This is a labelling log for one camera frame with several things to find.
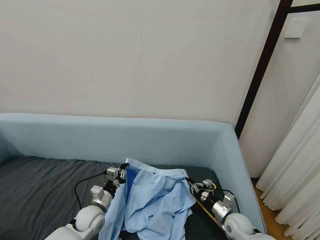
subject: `wooden floor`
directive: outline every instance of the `wooden floor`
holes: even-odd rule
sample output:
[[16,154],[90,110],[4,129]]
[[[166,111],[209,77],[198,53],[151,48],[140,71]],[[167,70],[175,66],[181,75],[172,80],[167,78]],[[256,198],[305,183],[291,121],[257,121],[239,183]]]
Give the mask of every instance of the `wooden floor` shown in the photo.
[[264,218],[264,222],[266,225],[266,229],[268,234],[274,237],[276,240],[291,240],[291,237],[285,237],[284,231],[287,229],[288,225],[281,225],[275,221],[275,217],[277,216],[278,212],[272,211],[267,208],[260,199],[262,191],[256,188],[256,184],[253,183],[255,194],[259,200],[259,205],[262,211],[262,215]]

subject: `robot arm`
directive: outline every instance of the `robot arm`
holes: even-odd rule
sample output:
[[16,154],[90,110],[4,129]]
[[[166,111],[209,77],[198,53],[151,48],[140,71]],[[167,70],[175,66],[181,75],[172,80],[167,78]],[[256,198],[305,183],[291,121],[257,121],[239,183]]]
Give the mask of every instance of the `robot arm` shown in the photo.
[[232,213],[232,204],[236,197],[228,192],[224,195],[223,201],[215,196],[215,185],[210,179],[197,183],[190,178],[186,178],[191,194],[197,202],[211,212],[214,221],[222,228],[230,240],[275,240],[272,236],[260,233],[241,213]]
[[127,165],[122,164],[120,168],[109,167],[104,187],[94,185],[90,190],[91,205],[82,208],[71,222],[55,230],[45,240],[90,240],[98,234],[105,224],[105,214],[117,188],[126,182]]

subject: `white curtain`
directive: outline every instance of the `white curtain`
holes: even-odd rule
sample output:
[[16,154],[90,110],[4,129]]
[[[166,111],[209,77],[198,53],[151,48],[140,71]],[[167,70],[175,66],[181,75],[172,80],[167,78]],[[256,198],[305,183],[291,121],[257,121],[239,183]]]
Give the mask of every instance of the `white curtain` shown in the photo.
[[256,187],[285,236],[320,240],[320,75]]

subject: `wall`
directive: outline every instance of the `wall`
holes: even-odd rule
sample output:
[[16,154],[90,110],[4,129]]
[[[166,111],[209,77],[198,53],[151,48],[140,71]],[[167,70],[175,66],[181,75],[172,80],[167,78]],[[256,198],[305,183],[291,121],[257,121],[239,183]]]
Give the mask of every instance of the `wall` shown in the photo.
[[[310,18],[302,38],[284,39],[290,19],[298,16]],[[320,73],[319,23],[320,12],[295,13],[282,29],[239,140],[251,177],[271,160]]]
[[235,124],[279,0],[1,0],[0,113]]

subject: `dark gray bed sheet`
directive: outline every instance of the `dark gray bed sheet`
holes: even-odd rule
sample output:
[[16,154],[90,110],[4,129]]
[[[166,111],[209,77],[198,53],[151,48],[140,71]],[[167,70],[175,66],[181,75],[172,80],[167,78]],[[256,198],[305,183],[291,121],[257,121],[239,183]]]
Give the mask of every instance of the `dark gray bed sheet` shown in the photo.
[[[75,184],[119,164],[47,159],[33,156],[7,159],[0,167],[0,240],[43,240],[65,226],[79,211]],[[156,165],[161,169],[183,168],[196,181],[212,179],[215,173],[203,167]],[[105,176],[80,183],[77,188],[82,206],[91,201],[90,189],[102,185]],[[185,223],[186,240],[226,239],[223,231],[195,204]],[[136,234],[121,232],[123,240],[138,240]]]

